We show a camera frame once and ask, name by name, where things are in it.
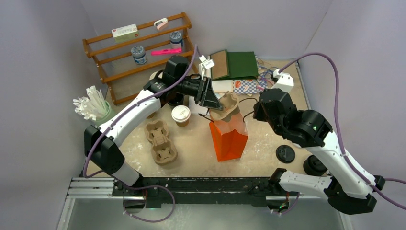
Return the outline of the white cup lid picked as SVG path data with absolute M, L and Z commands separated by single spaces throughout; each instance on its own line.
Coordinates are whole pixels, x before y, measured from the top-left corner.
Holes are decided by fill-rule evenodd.
M 174 121 L 184 121 L 190 118 L 191 112 L 188 107 L 179 105 L 171 111 L 171 116 Z

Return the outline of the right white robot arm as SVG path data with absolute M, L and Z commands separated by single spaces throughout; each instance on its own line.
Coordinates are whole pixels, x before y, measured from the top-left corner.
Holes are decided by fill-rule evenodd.
M 266 89 L 254 105 L 253 118 L 267 122 L 276 135 L 312 153 L 330 172 L 313 176 L 277 168 L 269 179 L 275 195 L 299 192 L 325 199 L 348 214 L 373 212 L 373 189 L 382 190 L 385 179 L 362 168 L 348 151 L 341 150 L 338 136 L 325 117 L 315 110 L 298 110 L 289 93 Z

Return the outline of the pulp cup carrier tray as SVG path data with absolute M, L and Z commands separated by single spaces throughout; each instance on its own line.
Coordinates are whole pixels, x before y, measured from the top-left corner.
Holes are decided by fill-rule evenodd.
M 144 132 L 152 145 L 151 155 L 157 165 L 167 165 L 177 159 L 178 152 L 169 138 L 169 128 L 165 121 L 156 120 L 147 123 Z

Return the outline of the single pulp cup carrier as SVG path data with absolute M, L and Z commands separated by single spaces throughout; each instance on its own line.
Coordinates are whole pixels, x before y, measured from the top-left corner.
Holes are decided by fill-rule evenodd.
M 219 99 L 219 101 L 223 106 L 222 110 L 209 110 L 210 118 L 213 121 L 230 122 L 232 116 L 240 113 L 239 98 L 235 94 L 227 92 Z

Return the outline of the brown paper cup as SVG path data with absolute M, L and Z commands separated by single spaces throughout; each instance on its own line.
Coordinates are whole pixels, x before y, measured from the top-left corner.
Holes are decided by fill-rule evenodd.
M 177 126 L 179 126 L 179 127 L 185 127 L 185 126 L 188 125 L 189 119 L 184 120 L 184 121 L 181 121 L 181 122 L 179 122 L 179 121 L 175 121 L 175 122 L 176 122 L 176 125 L 177 125 Z
M 147 117 L 147 119 L 151 119 L 151 118 L 153 118 L 155 115 L 156 115 L 156 112 L 153 112 L 153 113 L 151 113 L 151 114 Z

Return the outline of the orange paper bag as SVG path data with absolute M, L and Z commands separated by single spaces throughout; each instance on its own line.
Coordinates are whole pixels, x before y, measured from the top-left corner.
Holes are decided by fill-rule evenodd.
M 241 158 L 248 141 L 245 117 L 241 111 L 232 116 L 230 122 L 213 121 L 210 114 L 209 120 L 217 160 L 229 161 Z

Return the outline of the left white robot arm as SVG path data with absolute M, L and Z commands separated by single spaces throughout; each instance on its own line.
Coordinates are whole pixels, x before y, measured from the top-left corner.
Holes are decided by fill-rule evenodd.
M 89 177 L 87 167 L 91 161 L 102 172 L 124 183 L 124 190 L 129 195 L 137 196 L 143 189 L 143 183 L 139 180 L 142 175 L 125 162 L 125 157 L 119 149 L 127 136 L 178 93 L 192 96 L 199 106 L 223 109 L 213 91 L 211 79 L 188 77 L 190 68 L 191 64 L 186 57 L 171 56 L 164 70 L 158 72 L 124 110 L 98 127 L 90 125 L 85 129 L 85 178 Z

